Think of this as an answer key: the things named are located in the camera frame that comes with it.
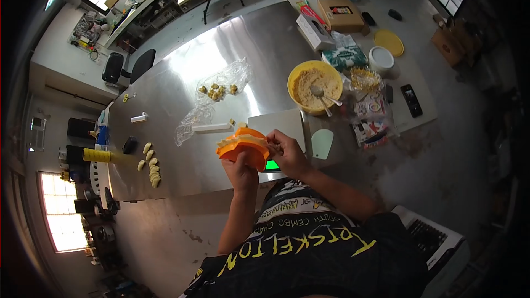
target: hand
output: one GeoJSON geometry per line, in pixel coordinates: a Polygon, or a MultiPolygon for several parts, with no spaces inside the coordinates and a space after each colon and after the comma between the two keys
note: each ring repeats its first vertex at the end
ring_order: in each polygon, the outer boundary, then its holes
{"type": "Polygon", "coordinates": [[[235,162],[228,159],[221,160],[222,167],[234,187],[234,195],[243,196],[258,189],[258,171],[245,164],[247,156],[248,154],[243,151],[235,162]]]}
{"type": "Polygon", "coordinates": [[[279,145],[280,151],[272,145],[268,145],[267,148],[270,152],[269,157],[278,164],[285,175],[294,179],[304,180],[307,174],[315,170],[302,153],[296,139],[276,129],[267,135],[267,139],[271,143],[276,144],[276,147],[279,145]]]}

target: spoon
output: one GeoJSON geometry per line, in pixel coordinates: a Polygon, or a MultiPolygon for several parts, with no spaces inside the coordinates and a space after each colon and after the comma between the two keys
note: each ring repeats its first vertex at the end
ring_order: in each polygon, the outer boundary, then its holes
{"type": "Polygon", "coordinates": [[[310,86],[309,89],[311,90],[311,93],[313,96],[320,99],[322,102],[322,105],[324,106],[324,109],[326,110],[326,114],[328,114],[328,117],[331,117],[333,114],[331,114],[330,109],[328,108],[328,105],[324,102],[324,99],[322,99],[322,96],[324,95],[324,90],[322,88],[319,88],[317,86],[310,86]]]}
{"type": "Polygon", "coordinates": [[[329,96],[326,96],[324,94],[324,90],[322,90],[321,87],[318,87],[318,86],[310,86],[309,89],[311,89],[311,93],[314,94],[316,97],[324,97],[326,99],[329,99],[331,100],[332,102],[335,103],[335,105],[337,106],[342,106],[342,102],[338,101],[338,100],[335,100],[329,96]]]}

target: stainless steel table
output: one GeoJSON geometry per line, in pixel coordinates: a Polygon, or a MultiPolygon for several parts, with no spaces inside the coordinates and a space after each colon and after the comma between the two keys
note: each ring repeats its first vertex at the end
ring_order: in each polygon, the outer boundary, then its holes
{"type": "MultiPolygon", "coordinates": [[[[110,108],[109,165],[112,195],[117,201],[137,201],[206,193],[232,186],[215,154],[216,141],[232,133],[195,134],[177,147],[175,129],[193,109],[195,88],[230,63],[247,58],[253,78],[236,97],[225,97],[214,105],[212,123],[247,121],[251,116],[296,108],[287,91],[287,78],[301,62],[319,60],[296,25],[297,13],[288,2],[277,3],[233,18],[172,52],[129,87],[135,98],[123,102],[120,96],[110,108]],[[131,123],[132,116],[145,111],[149,118],[131,123]],[[129,136],[139,141],[133,155],[121,151],[129,136]],[[145,156],[145,143],[153,143],[162,180],[158,188],[149,182],[149,169],[137,171],[145,156]]],[[[306,149],[317,167],[340,162],[356,148],[354,136],[339,116],[331,119],[302,114],[306,149]],[[335,139],[327,160],[313,158],[311,136],[321,128],[334,131],[335,139]]],[[[260,182],[284,177],[281,173],[260,174],[260,182]]]]}

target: yellow lid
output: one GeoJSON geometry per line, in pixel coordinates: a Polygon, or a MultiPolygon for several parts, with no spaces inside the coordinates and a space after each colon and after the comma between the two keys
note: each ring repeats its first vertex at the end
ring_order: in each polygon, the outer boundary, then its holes
{"type": "Polygon", "coordinates": [[[405,49],[401,39],[386,29],[380,29],[374,33],[374,42],[376,46],[382,46],[389,50],[393,56],[400,56],[405,49]]]}

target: person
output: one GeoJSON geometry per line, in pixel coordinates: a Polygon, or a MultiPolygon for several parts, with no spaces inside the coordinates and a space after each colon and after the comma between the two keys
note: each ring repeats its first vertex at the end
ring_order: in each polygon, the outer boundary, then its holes
{"type": "Polygon", "coordinates": [[[258,173],[247,154],[222,160],[234,196],[219,255],[204,259],[181,297],[420,297],[427,264],[399,217],[313,168],[295,139],[267,137],[289,179],[255,216],[258,173]]]}

